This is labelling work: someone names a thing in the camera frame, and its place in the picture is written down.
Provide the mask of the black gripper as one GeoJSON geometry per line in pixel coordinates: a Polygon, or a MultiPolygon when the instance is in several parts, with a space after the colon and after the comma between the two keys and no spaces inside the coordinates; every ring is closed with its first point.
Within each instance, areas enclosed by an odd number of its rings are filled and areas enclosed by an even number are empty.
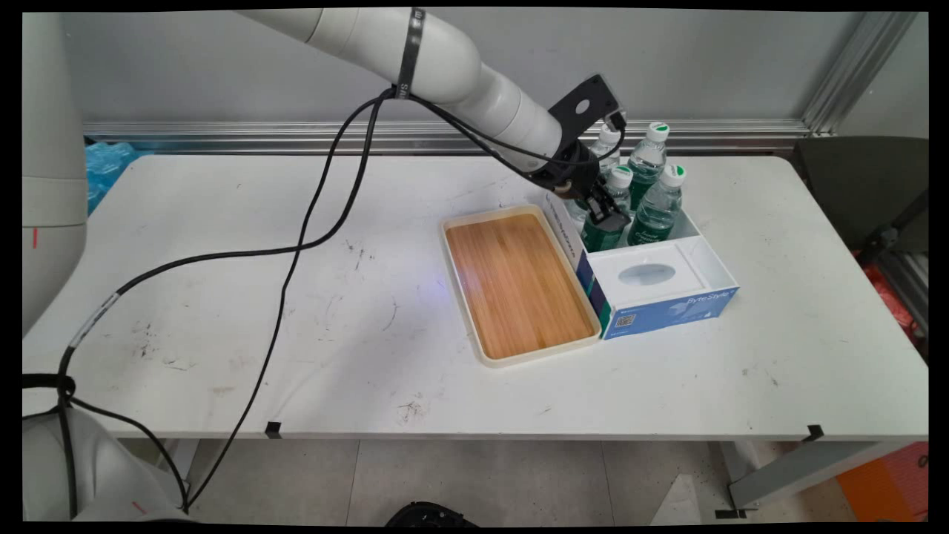
{"type": "Polygon", "coordinates": [[[555,159],[566,163],[547,162],[531,173],[531,183],[555,193],[564,200],[586,203],[591,224],[603,232],[621,232],[631,223],[626,211],[617,204],[606,188],[598,182],[600,165],[596,155],[574,139],[557,154],[555,159]]]}

